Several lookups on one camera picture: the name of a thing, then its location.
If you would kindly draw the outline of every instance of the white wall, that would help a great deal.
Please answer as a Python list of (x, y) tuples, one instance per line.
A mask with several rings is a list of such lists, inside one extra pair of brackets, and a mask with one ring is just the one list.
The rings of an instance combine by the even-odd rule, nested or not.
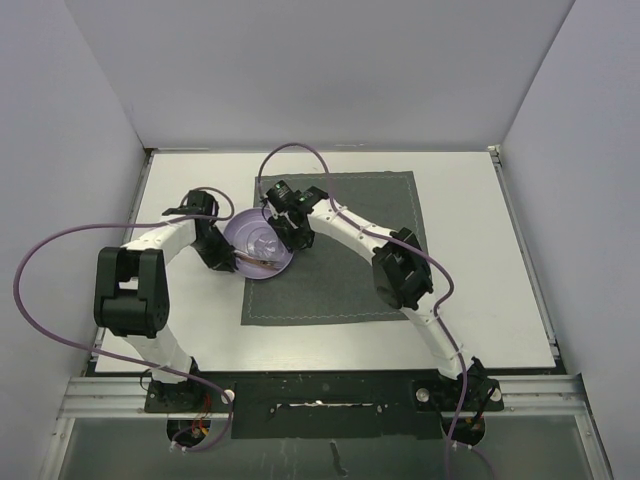
[(504, 142), (563, 356), (640, 471), (640, 2), (577, 0)]
[(573, 0), (67, 0), (147, 147), (483, 150)]
[[(126, 219), (144, 154), (62, 0), (3, 2), (0, 71), (0, 476), (32, 479), (85, 355), (22, 320), (13, 271), (50, 232)], [(120, 236), (80, 234), (37, 257), (24, 282), (37, 318), (89, 342), (95, 257)]]

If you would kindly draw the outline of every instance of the purple plate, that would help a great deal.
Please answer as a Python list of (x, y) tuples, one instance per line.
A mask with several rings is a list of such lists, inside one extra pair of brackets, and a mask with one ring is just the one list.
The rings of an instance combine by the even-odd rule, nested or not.
[[(269, 218), (271, 212), (265, 209), (264, 215)], [(253, 280), (276, 276), (287, 268), (293, 258), (293, 253), (287, 251), (276, 232), (264, 221), (261, 208), (251, 208), (238, 213), (229, 220), (223, 235), (236, 250), (259, 260), (274, 262), (273, 266), (277, 270), (253, 265), (237, 258), (238, 273)]]

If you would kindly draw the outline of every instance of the placemat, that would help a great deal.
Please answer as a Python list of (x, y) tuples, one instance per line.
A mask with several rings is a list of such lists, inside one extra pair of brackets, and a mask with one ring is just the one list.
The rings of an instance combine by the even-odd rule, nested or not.
[[(332, 174), (336, 200), (366, 220), (392, 230), (407, 227), (427, 247), (413, 172)], [(323, 175), (263, 177), (267, 191), (278, 180), (292, 190), (314, 185), (326, 191)], [(254, 205), (260, 206), (257, 190)], [(373, 288), (371, 266), (339, 242), (316, 234), (313, 247), (296, 252), (289, 267), (269, 280), (248, 280), (242, 325), (328, 325), (406, 317), (389, 307)]]

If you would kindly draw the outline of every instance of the white table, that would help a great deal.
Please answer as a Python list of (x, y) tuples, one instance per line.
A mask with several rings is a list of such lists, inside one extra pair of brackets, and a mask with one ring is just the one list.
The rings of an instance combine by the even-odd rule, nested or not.
[[(156, 153), (137, 220), (157, 220), (164, 210), (177, 206), (190, 188), (205, 185), (227, 192), (238, 211), (251, 208), (254, 178), (264, 156), (264, 153)], [(412, 170), (429, 252), (456, 282), (456, 292), (442, 310), (444, 320), (486, 367), (555, 365), (488, 153), (329, 152), (325, 158), (333, 172)], [(312, 155), (294, 151), (276, 155), (265, 175), (321, 171)], [(336, 197), (340, 201), (340, 192), (336, 192)], [(134, 232), (134, 238), (141, 233)], [(431, 354), (408, 321), (241, 326), (242, 277), (208, 270), (188, 248), (169, 264), (167, 275), (169, 325), (201, 370), (434, 367)], [(445, 281), (435, 270), (434, 282), (436, 293), (443, 293)], [(110, 332), (105, 334), (103, 348), (137, 356), (131, 346)], [(106, 357), (100, 357), (96, 367), (98, 372), (142, 369)]]

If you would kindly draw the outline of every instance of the gray floor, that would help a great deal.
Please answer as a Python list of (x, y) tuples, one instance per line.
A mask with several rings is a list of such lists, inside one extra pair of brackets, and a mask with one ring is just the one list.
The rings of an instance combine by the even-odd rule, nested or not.
[[(443, 442), (410, 437), (227, 440), (203, 454), (169, 453), (163, 420), (77, 420), (60, 478), (100, 479), (443, 479)], [(591, 478), (572, 416), (492, 417), (481, 447), (497, 479)], [(467, 451), (453, 455), (456, 479), (490, 479)]]

